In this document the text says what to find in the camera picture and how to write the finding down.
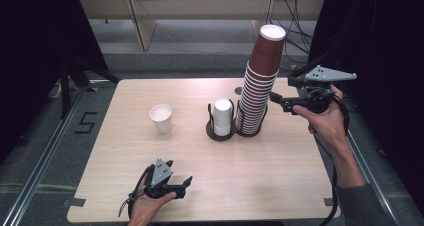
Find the black tripod stand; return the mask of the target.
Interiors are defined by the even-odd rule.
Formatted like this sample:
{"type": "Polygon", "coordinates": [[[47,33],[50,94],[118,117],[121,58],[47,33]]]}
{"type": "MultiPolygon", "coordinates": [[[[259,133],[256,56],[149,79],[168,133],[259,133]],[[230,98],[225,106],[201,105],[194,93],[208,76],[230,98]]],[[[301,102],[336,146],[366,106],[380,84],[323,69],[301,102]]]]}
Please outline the black tripod stand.
{"type": "Polygon", "coordinates": [[[62,99],[62,114],[64,118],[71,109],[71,98],[70,98],[70,87],[69,79],[72,79],[77,87],[85,87],[89,84],[89,79],[85,74],[85,71],[92,71],[95,74],[111,81],[118,83],[121,79],[108,72],[107,69],[102,69],[74,56],[65,56],[62,64],[60,65],[60,89],[62,99]]]}

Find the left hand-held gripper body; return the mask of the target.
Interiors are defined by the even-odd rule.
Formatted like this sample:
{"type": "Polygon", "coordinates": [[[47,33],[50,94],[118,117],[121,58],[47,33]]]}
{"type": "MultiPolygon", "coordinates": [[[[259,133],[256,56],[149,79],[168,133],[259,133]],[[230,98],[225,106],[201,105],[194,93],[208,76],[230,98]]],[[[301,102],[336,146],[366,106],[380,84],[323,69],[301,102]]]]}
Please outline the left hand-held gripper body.
{"type": "Polygon", "coordinates": [[[174,189],[168,184],[173,171],[165,165],[165,162],[158,158],[152,169],[148,170],[145,179],[144,192],[153,199],[158,199],[173,192],[174,189]]]}

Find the stack of brown paper cups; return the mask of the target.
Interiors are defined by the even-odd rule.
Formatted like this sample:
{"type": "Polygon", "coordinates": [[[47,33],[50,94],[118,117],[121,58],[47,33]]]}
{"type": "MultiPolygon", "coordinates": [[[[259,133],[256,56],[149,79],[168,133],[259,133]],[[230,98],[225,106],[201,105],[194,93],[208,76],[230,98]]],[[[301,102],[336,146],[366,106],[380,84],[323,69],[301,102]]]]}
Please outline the stack of brown paper cups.
{"type": "Polygon", "coordinates": [[[260,131],[270,92],[280,70],[286,32],[276,25],[263,25],[246,64],[244,85],[238,101],[236,130],[244,136],[260,131]]]}

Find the stack of white paper cups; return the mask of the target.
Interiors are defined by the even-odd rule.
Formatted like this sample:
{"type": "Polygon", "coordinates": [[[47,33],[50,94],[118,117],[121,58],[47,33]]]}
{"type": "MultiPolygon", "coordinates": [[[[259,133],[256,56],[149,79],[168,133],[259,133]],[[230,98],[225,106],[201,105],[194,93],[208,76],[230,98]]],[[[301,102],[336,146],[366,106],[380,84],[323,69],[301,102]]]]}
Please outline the stack of white paper cups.
{"type": "Polygon", "coordinates": [[[218,136],[227,136],[232,129],[233,106],[229,99],[218,99],[213,108],[214,133],[218,136]]]}

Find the single white paper cup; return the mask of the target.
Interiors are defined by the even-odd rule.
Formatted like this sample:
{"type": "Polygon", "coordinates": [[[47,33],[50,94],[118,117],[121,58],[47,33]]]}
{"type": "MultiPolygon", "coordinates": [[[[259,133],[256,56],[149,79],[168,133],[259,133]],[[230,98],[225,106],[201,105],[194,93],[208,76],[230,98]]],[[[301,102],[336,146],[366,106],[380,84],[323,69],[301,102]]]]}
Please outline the single white paper cup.
{"type": "Polygon", "coordinates": [[[167,104],[155,105],[149,112],[150,119],[154,122],[160,133],[169,133],[172,129],[172,109],[167,104]]]}

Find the black double cup holder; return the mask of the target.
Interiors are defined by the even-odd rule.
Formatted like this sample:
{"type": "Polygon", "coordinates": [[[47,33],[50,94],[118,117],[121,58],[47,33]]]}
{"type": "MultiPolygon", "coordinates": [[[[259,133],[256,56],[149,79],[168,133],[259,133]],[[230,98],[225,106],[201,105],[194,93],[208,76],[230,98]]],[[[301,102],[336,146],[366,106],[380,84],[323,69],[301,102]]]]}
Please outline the black double cup holder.
{"type": "Polygon", "coordinates": [[[265,106],[265,109],[260,114],[258,120],[254,120],[250,122],[247,120],[248,114],[244,112],[239,104],[234,104],[234,102],[229,99],[233,106],[232,111],[232,129],[231,132],[227,136],[218,136],[214,133],[214,116],[213,116],[213,108],[214,104],[209,103],[207,106],[209,120],[206,124],[206,133],[209,138],[215,141],[226,141],[229,140],[234,134],[238,134],[242,137],[254,137],[256,136],[262,128],[262,123],[265,119],[265,116],[268,111],[268,106],[265,106]]]}

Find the aluminium floor rail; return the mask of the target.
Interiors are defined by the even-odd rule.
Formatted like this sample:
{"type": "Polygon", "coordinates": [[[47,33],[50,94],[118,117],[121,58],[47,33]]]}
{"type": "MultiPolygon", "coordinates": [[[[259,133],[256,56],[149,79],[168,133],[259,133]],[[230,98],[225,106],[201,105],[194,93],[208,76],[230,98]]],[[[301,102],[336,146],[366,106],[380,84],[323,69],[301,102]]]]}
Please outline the aluminium floor rail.
{"type": "Polygon", "coordinates": [[[355,157],[357,163],[359,164],[359,168],[361,170],[361,173],[362,173],[365,181],[367,183],[369,183],[372,186],[372,188],[374,189],[376,196],[377,196],[380,204],[382,205],[382,208],[384,209],[385,213],[393,219],[393,221],[396,223],[396,225],[398,225],[397,217],[395,216],[394,211],[393,211],[387,197],[385,196],[381,186],[377,182],[375,175],[371,171],[371,168],[368,165],[368,163],[367,163],[363,153],[361,152],[361,149],[360,149],[357,141],[355,140],[355,137],[352,134],[350,129],[347,130],[347,139],[348,139],[348,142],[349,142],[349,144],[350,144],[350,146],[353,150],[354,157],[355,157]]]}
{"type": "Polygon", "coordinates": [[[48,141],[48,144],[45,146],[44,151],[42,152],[40,158],[38,159],[36,165],[34,166],[29,178],[20,188],[19,194],[6,214],[5,219],[2,221],[2,226],[18,226],[22,217],[24,216],[36,190],[44,177],[47,168],[50,165],[50,162],[53,159],[53,156],[62,141],[65,132],[74,117],[75,111],[81,98],[86,92],[87,87],[77,88],[74,94],[73,99],[71,100],[71,105],[69,106],[68,112],[59,120],[53,135],[48,141]]]}

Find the person's right hand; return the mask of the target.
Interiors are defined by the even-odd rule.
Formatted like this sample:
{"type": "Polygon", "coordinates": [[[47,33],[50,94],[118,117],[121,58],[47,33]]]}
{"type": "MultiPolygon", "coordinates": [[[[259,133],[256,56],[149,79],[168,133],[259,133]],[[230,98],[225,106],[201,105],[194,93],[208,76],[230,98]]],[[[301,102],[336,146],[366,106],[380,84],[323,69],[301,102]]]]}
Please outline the person's right hand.
{"type": "Polygon", "coordinates": [[[336,102],[331,102],[327,110],[321,114],[299,105],[295,105],[293,111],[309,122],[309,132],[318,133],[328,148],[341,149],[347,144],[343,113],[336,102]]]}

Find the beige cabinet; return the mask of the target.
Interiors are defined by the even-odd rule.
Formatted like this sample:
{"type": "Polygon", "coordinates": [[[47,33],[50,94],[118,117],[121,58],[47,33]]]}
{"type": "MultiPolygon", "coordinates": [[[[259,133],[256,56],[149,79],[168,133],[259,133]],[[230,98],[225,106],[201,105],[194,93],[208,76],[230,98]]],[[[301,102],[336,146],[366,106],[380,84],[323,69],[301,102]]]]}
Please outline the beige cabinet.
{"type": "Polygon", "coordinates": [[[159,19],[249,20],[255,33],[272,20],[316,21],[324,0],[79,0],[89,19],[133,22],[139,49],[149,48],[159,19]]]}

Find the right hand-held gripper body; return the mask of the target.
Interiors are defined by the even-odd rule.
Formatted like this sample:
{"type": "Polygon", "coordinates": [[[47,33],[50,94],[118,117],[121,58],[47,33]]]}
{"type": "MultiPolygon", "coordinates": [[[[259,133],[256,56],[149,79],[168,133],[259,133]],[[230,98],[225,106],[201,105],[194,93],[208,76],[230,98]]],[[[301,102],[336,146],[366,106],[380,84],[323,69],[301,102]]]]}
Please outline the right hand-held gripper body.
{"type": "Polygon", "coordinates": [[[302,97],[305,101],[304,107],[314,113],[324,112],[335,97],[331,84],[356,78],[356,73],[343,72],[321,65],[316,66],[306,73],[302,80],[302,87],[306,90],[306,94],[302,97]]]}

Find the person's left hand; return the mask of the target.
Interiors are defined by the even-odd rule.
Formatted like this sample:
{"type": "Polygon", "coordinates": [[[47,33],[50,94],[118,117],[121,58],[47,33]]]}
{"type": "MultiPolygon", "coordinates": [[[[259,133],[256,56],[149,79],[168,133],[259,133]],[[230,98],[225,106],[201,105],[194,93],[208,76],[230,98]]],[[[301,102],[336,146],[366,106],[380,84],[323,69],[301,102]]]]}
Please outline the person's left hand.
{"type": "Polygon", "coordinates": [[[175,192],[170,192],[161,198],[152,199],[143,194],[143,186],[144,180],[138,187],[128,226],[148,226],[160,208],[177,196],[175,192]]]}

